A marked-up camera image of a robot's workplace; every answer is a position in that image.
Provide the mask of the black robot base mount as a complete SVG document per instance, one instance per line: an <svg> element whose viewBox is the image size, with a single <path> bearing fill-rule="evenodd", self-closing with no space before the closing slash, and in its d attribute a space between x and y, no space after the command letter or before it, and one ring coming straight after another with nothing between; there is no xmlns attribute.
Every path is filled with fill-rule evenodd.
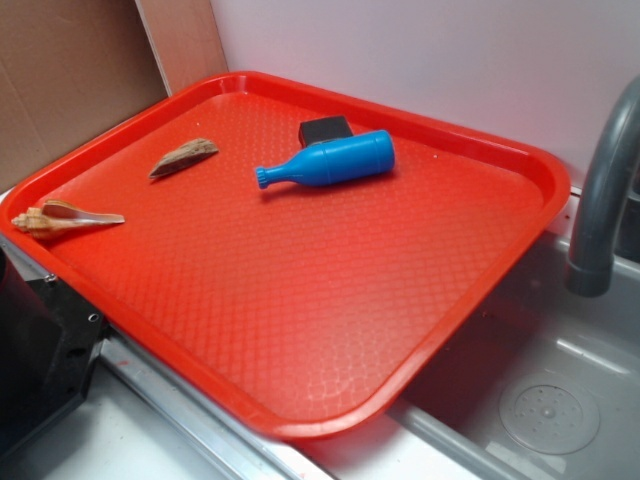
<svg viewBox="0 0 640 480"><path fill-rule="evenodd" d="M1 254L1 458L88 395L105 319L61 279L26 280Z"/></svg>

